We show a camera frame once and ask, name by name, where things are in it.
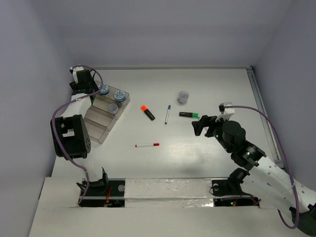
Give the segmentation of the blue-lidded cleaning gel jar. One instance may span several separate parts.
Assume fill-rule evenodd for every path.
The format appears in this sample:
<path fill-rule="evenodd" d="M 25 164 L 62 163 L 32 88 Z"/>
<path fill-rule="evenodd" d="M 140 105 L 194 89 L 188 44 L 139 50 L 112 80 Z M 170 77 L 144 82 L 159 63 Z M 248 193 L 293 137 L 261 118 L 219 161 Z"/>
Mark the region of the blue-lidded cleaning gel jar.
<path fill-rule="evenodd" d="M 103 83 L 99 85 L 99 94 L 101 96 L 109 96 L 110 95 L 110 88 L 107 84 Z"/>

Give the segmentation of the clear paper clip jar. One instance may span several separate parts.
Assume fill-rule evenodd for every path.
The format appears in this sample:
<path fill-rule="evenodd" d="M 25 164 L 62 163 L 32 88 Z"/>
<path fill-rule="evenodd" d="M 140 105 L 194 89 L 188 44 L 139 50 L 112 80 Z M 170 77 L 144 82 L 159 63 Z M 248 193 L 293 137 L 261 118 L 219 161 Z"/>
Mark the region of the clear paper clip jar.
<path fill-rule="evenodd" d="M 178 93 L 177 101 L 179 104 L 186 104 L 189 99 L 189 93 L 187 91 L 180 91 Z"/>
<path fill-rule="evenodd" d="M 117 104 L 115 103 L 111 103 L 107 106 L 107 111 L 108 113 L 112 114 L 112 115 L 116 115 L 118 113 L 119 107 Z"/>

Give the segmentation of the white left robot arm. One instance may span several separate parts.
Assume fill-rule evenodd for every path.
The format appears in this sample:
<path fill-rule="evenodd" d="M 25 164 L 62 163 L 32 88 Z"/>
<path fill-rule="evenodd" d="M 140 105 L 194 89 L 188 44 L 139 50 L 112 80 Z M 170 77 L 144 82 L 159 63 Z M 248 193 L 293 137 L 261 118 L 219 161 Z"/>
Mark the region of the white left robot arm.
<path fill-rule="evenodd" d="M 70 73 L 73 76 L 73 81 L 70 83 L 71 99 L 59 106 L 50 120 L 56 155 L 69 161 L 84 173 L 87 187 L 89 186 L 88 170 L 75 159 L 85 159 L 91 151 L 91 139 L 84 117 L 100 92 L 100 86 L 95 82 L 92 72 L 102 79 L 100 73 L 89 66 L 70 67 Z"/>

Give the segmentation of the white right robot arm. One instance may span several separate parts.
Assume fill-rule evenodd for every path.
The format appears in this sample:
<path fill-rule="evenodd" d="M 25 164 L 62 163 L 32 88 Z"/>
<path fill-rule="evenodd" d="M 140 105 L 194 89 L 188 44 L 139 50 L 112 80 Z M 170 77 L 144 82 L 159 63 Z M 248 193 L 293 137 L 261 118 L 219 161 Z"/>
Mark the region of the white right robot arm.
<path fill-rule="evenodd" d="M 256 196 L 291 219 L 294 228 L 316 235 L 316 193 L 278 167 L 256 145 L 246 140 L 246 131 L 236 121 L 202 116 L 193 121 L 195 136 L 207 128 L 239 167 L 228 177 L 226 191 Z"/>

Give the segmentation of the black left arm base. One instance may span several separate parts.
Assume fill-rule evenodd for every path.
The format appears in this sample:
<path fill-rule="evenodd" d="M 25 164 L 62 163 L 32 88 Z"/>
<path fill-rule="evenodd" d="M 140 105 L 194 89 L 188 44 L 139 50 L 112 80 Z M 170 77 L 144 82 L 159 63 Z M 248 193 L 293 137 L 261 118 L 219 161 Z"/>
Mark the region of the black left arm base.
<path fill-rule="evenodd" d="M 97 181 L 90 181 L 84 195 L 86 185 L 86 180 L 77 183 L 80 188 L 80 207 L 125 207 L 125 179 L 109 179 L 102 168 L 102 178 Z"/>

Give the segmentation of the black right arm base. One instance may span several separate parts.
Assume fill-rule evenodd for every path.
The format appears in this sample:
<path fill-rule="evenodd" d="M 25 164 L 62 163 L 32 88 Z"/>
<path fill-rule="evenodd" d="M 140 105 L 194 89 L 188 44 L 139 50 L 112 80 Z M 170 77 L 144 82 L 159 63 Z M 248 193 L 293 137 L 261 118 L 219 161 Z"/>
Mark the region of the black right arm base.
<path fill-rule="evenodd" d="M 259 206 L 260 199 L 241 190 L 238 183 L 228 179 L 212 180 L 209 189 L 216 207 Z"/>

